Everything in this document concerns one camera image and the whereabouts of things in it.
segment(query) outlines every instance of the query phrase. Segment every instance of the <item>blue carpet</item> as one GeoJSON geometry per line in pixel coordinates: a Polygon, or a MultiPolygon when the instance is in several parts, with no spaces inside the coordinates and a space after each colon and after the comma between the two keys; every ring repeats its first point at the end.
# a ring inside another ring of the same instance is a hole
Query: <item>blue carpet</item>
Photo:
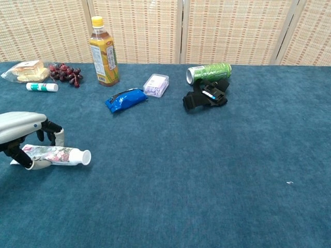
{"type": "Polygon", "coordinates": [[[72,65],[79,89],[0,79],[0,113],[46,114],[93,156],[27,171],[1,153],[0,247],[331,247],[331,67],[233,66],[228,103],[187,113],[189,65],[120,65],[110,88],[72,65]],[[162,98],[111,114],[153,73],[162,98]]]}

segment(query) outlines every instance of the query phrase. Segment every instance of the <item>bread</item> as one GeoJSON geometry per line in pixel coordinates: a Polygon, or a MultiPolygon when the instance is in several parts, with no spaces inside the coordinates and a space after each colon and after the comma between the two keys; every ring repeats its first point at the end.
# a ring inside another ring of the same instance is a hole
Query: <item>bread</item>
{"type": "Polygon", "coordinates": [[[38,72],[38,74],[18,76],[17,80],[20,82],[38,82],[43,81],[48,77],[49,70],[47,68],[42,67],[38,70],[38,72]]]}
{"type": "Polygon", "coordinates": [[[37,75],[40,74],[39,70],[43,68],[41,60],[25,61],[17,64],[11,72],[17,76],[22,75],[37,75]]]}

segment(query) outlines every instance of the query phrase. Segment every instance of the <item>robotic hand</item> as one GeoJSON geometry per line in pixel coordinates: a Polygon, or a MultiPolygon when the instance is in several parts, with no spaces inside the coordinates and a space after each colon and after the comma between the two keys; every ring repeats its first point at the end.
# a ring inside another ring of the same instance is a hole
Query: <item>robotic hand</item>
{"type": "Polygon", "coordinates": [[[0,152],[12,157],[26,169],[41,169],[51,165],[49,161],[33,161],[20,144],[25,138],[37,132],[38,139],[44,141],[44,132],[51,146],[64,146],[64,129],[49,121],[46,115],[33,112],[8,112],[0,114],[0,152]]]}

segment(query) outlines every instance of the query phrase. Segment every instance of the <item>blue snack bag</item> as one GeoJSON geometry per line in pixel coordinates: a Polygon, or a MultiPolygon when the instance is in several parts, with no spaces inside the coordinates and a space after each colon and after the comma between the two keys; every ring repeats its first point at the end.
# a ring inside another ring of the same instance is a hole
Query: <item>blue snack bag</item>
{"type": "Polygon", "coordinates": [[[128,89],[121,93],[118,93],[108,99],[105,104],[112,113],[120,110],[126,110],[142,101],[145,101],[148,97],[141,89],[134,88],[128,89]]]}

